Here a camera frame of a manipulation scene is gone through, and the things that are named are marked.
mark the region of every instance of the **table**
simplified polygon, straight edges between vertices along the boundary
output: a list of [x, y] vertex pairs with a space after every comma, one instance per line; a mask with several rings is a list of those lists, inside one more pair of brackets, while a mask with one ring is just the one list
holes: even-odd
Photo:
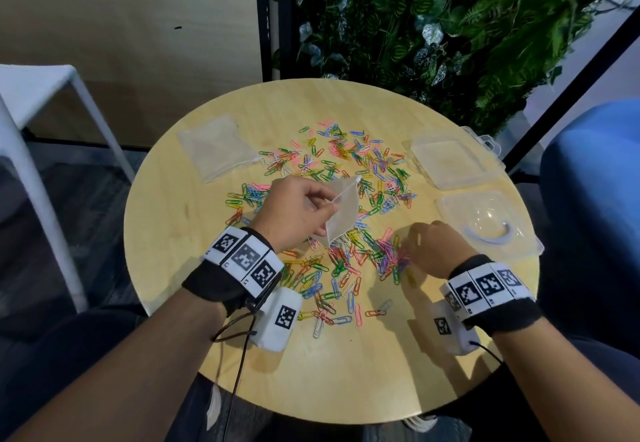
[[[333, 118], [343, 131], [364, 129], [400, 154], [412, 134], [424, 127], [472, 141], [454, 123], [428, 107], [396, 93], [354, 82], [273, 81], [207, 102], [175, 123], [149, 151], [127, 200], [124, 220], [127, 266], [148, 313], [179, 288], [198, 265], [198, 257], [225, 228], [225, 220], [234, 213], [225, 207], [227, 193], [239, 191], [245, 182], [267, 182], [260, 163], [239, 168], [208, 184], [200, 180], [176, 133], [224, 114], [236, 120], [243, 139], [259, 151], [290, 147], [292, 139], [303, 145], [308, 135], [298, 131], [307, 125], [319, 129], [316, 122], [328, 118]], [[326, 141], [317, 137], [318, 142]], [[404, 166], [412, 175], [409, 183], [417, 197], [411, 209], [402, 206], [384, 216], [376, 214], [367, 219], [374, 238], [380, 238], [389, 226], [406, 231], [412, 222], [440, 219], [435, 200], [452, 193], [434, 188], [415, 165]], [[506, 174], [477, 188], [502, 191], [527, 220], [527, 226], [531, 226], [522, 199]], [[356, 301], [364, 313], [391, 299], [394, 305], [388, 314], [364, 318], [361, 328], [354, 322], [324, 326], [319, 340], [312, 335], [315, 319], [297, 322], [282, 353], [252, 346], [244, 363], [238, 396], [306, 420], [379, 423], [442, 406], [496, 369], [497, 363], [482, 350], [453, 357], [439, 348], [429, 305], [442, 299], [438, 290], [442, 281], [428, 278], [418, 287], [411, 287], [404, 279], [398, 286], [392, 278], [380, 282], [371, 263], [366, 265]], [[532, 292], [537, 292], [537, 257], [515, 261], [511, 267]], [[324, 284], [330, 289], [327, 279]], [[303, 310], [311, 309], [310, 305], [305, 303]], [[480, 333], [480, 338], [484, 345], [497, 351], [484, 333]], [[216, 344], [200, 372], [231, 391], [241, 348], [239, 339]]]

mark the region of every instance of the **black pole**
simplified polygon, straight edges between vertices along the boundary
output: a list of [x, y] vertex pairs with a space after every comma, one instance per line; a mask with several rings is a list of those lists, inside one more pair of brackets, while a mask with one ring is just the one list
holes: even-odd
[[502, 161], [509, 172], [640, 36], [640, 8], [613, 34]]
[[278, 0], [278, 35], [280, 39], [280, 79], [294, 78], [293, 0]]
[[255, 0], [258, 6], [258, 36], [262, 81], [271, 81], [271, 37], [269, 35], [269, 0]]

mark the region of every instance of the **qr code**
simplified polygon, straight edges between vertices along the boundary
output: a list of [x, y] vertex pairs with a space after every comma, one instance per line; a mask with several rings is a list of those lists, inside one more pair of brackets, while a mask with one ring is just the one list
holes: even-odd
[[276, 277], [277, 272], [269, 265], [269, 262], [264, 259], [262, 263], [256, 268], [252, 274], [251, 278], [255, 280], [260, 287], [264, 288], [274, 277]]
[[456, 299], [456, 296], [453, 295], [453, 292], [448, 292], [444, 296], [444, 300], [449, 303], [449, 306], [451, 306], [451, 308], [453, 309], [453, 312], [457, 312], [460, 309], [462, 309], [462, 306], [460, 305], [460, 303]]
[[293, 323], [293, 318], [295, 315], [296, 315], [295, 309], [282, 306], [280, 308], [280, 312], [278, 313], [278, 317], [276, 317], [276, 325], [279, 325], [286, 329], [291, 328], [291, 324]]
[[445, 336], [446, 334], [451, 334], [451, 328], [449, 327], [449, 323], [444, 317], [436, 317], [433, 319], [433, 322], [436, 323], [436, 327], [438, 328], [438, 334]]
[[231, 256], [231, 260], [236, 262], [240, 268], [247, 271], [253, 267], [255, 262], [260, 260], [260, 255], [245, 243]]
[[482, 299], [480, 292], [478, 292], [473, 282], [467, 282], [460, 287], [456, 287], [456, 293], [465, 306]]
[[212, 248], [218, 250], [219, 252], [227, 253], [229, 249], [236, 244], [237, 241], [238, 238], [236, 236], [225, 233], [218, 239], [216, 243], [213, 244]]
[[504, 280], [504, 283], [510, 287], [522, 285], [518, 278], [510, 270], [498, 270], [498, 275]]
[[504, 286], [500, 283], [495, 274], [487, 274], [483, 277], [478, 277], [476, 282], [484, 292], [484, 295], [493, 295], [494, 293], [504, 290]]

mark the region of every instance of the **person's left arm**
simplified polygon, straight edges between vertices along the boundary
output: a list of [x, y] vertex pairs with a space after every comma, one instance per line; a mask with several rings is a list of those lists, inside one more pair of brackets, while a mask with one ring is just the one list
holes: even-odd
[[[326, 234], [324, 223], [335, 209], [325, 200], [334, 197], [310, 179], [276, 180], [251, 227], [280, 252], [311, 233]], [[164, 440], [225, 317], [220, 302], [179, 289], [8, 442]]]

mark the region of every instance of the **pile of paper clips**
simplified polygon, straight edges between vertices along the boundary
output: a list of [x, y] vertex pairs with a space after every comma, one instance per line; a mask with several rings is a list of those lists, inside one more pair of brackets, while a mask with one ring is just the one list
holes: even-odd
[[[330, 181], [349, 177], [340, 164], [344, 161], [355, 161], [358, 167], [362, 168], [355, 173], [362, 178], [358, 184], [358, 194], [361, 200], [366, 198], [371, 208], [367, 211], [360, 205], [355, 228], [330, 245], [328, 256], [333, 263], [333, 270], [330, 272], [330, 268], [322, 264], [325, 254], [317, 252], [319, 243], [312, 238], [309, 238], [309, 244], [316, 252], [305, 259], [298, 259], [298, 253], [293, 250], [283, 252], [293, 259], [285, 261], [280, 284], [299, 290], [305, 299], [313, 297], [316, 303], [316, 309], [302, 311], [298, 316], [299, 320], [316, 318], [314, 338], [320, 337], [325, 324], [349, 324], [355, 318], [356, 325], [362, 326], [362, 310], [360, 304], [355, 301], [360, 293], [362, 277], [360, 270], [351, 265], [352, 260], [355, 260], [358, 267], [362, 267], [366, 261], [371, 261], [381, 281], [392, 277], [395, 284], [400, 284], [400, 274], [407, 261], [398, 255], [399, 237], [396, 235], [392, 241], [393, 231], [387, 228], [381, 238], [375, 239], [368, 232], [369, 227], [364, 220], [378, 212], [386, 214], [401, 204], [411, 208], [412, 199], [416, 196], [408, 188], [407, 179], [410, 175], [398, 167], [406, 162], [403, 154], [391, 154], [389, 148], [382, 150], [383, 140], [370, 139], [364, 131], [344, 132], [333, 120], [317, 124], [322, 130], [314, 131], [310, 127], [300, 129], [298, 133], [308, 133], [308, 138], [292, 140], [291, 150], [278, 148], [272, 152], [260, 151], [260, 155], [264, 156], [262, 165], [266, 169], [265, 176], [280, 171], [282, 177], [295, 174], [317, 181]], [[326, 149], [337, 158], [337, 162], [321, 159], [325, 149], [318, 148], [315, 134], [328, 139]], [[302, 150], [301, 144], [310, 148], [310, 154]], [[229, 192], [230, 199], [226, 204], [235, 208], [236, 213], [227, 220], [227, 225], [240, 222], [248, 224], [250, 221], [243, 216], [244, 204], [257, 213], [269, 188], [270, 185], [266, 184], [243, 184], [240, 193]], [[323, 293], [324, 286], [321, 280], [325, 274], [331, 277], [331, 290], [327, 289], [327, 292]], [[414, 284], [415, 280], [410, 275], [408, 277], [410, 283]], [[335, 302], [342, 298], [346, 299], [349, 315], [331, 317], [337, 315]], [[364, 317], [384, 316], [391, 306], [390, 300], [385, 301], [378, 309], [365, 311]]]

